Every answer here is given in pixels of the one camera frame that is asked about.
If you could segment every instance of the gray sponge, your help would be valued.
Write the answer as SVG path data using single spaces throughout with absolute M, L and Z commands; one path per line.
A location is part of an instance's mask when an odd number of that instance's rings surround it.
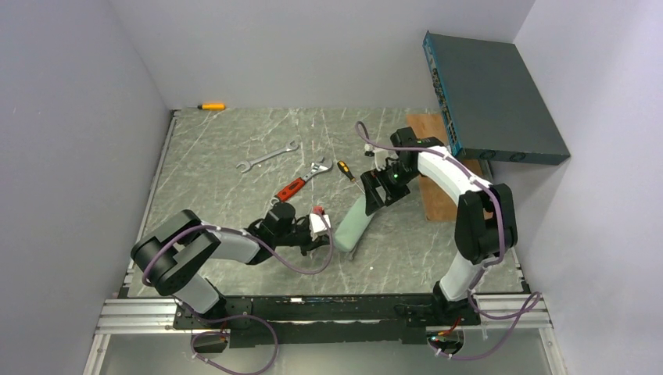
M 364 234 L 373 215 L 366 216 L 366 197 L 361 195 L 343 218 L 334 232 L 334 248 L 340 252 L 351 252 Z

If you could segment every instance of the screwdriver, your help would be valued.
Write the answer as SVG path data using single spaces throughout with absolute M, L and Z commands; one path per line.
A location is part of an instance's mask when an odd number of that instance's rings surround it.
M 346 162 L 339 160 L 339 162 L 337 162 L 336 165 L 339 166 L 341 173 L 345 174 L 346 177 L 348 177 L 348 179 L 350 180 L 350 182 L 353 182 L 359 188 L 359 190 L 361 190 L 361 194 L 364 194 L 364 189 L 362 189 L 361 186 L 359 186 L 359 184 L 357 183 L 357 179 L 354 178 L 352 172 L 350 172 L 350 168 L 348 167 Z

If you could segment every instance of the lavender wall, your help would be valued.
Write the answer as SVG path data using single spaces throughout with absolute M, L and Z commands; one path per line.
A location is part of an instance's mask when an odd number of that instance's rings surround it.
M 426 30 L 513 41 L 534 0 L 111 0 L 170 108 L 436 107 Z
M 503 164 L 570 373 L 663 366 L 663 3 L 537 0 L 515 39 L 572 158 Z
M 0 5 L 0 373 L 81 373 L 168 111 L 106 0 Z

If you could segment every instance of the open-end wrench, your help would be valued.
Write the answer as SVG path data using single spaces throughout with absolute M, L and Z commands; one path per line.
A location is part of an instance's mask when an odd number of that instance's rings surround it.
M 301 189 L 307 182 L 310 181 L 313 176 L 316 174 L 328 172 L 332 169 L 332 161 L 328 160 L 324 162 L 324 156 L 320 157 L 318 161 L 311 163 L 311 171 L 305 174 L 303 177 L 297 177 L 296 180 L 287 184 L 284 188 L 281 189 L 276 195 L 271 199 L 271 204 L 274 205 L 277 202 L 285 202 L 290 197 L 295 195 L 299 189 Z
M 265 156 L 259 157 L 258 159 L 245 160 L 243 162 L 239 162 L 235 168 L 239 168 L 240 166 L 243 166 L 244 169 L 241 170 L 240 172 L 246 173 L 246 172 L 249 172 L 251 170 L 251 167 L 255 166 L 257 163 L 262 163 L 267 159 L 271 159 L 271 158 L 273 158 L 277 155 L 283 154 L 285 152 L 295 151 L 297 148 L 299 148 L 299 143 L 297 143 L 297 141 L 295 141 L 293 139 L 292 141 L 286 143 L 284 148 L 280 148 L 276 151 L 272 151 L 272 152 L 270 152 L 269 154 L 267 154 Z

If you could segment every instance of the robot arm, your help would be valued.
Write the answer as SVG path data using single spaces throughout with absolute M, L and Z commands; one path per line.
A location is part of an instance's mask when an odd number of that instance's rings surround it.
M 324 224 L 317 223 L 317 215 L 295 218 L 295 208 L 288 203 L 275 204 L 264 219 L 251 223 L 244 230 L 206 230 L 206 225 L 190 210 L 183 210 L 169 218 L 152 233 L 144 236 L 132 249 L 131 258 L 145 272 L 157 253 L 176 236 L 199 227 L 177 243 L 178 251 L 171 247 L 160 256 L 146 275 L 160 295 L 174 295 L 186 302 L 203 317 L 226 316 L 224 296 L 198 270 L 207 259 L 231 259 L 247 265 L 256 265 L 271 257 L 271 253 L 255 241 L 250 234 L 270 248 L 299 246 L 302 255 L 328 245 Z
M 440 186 L 457 205 L 454 233 L 458 253 L 449 271 L 435 283 L 433 296 L 438 305 L 449 309 L 451 302 L 467 298 L 467 290 L 482 264 L 494 257 L 500 248 L 495 208 L 488 195 L 473 181 L 480 182 L 497 197 L 502 211 L 504 239 L 507 248 L 518 241 L 513 198 L 507 185 L 493 185 L 487 180 L 459 170 L 453 156 L 434 137 L 418 139 L 411 128 L 397 130 L 390 137 L 396 147 L 430 148 L 445 155 L 442 158 L 429 152 L 397 151 L 398 159 L 387 159 L 386 166 L 361 175 L 366 191 L 366 214 L 371 215 L 382 206 L 392 205 L 410 194 L 407 183 L 419 175 L 429 177 Z M 493 215 L 485 219 L 484 211 Z

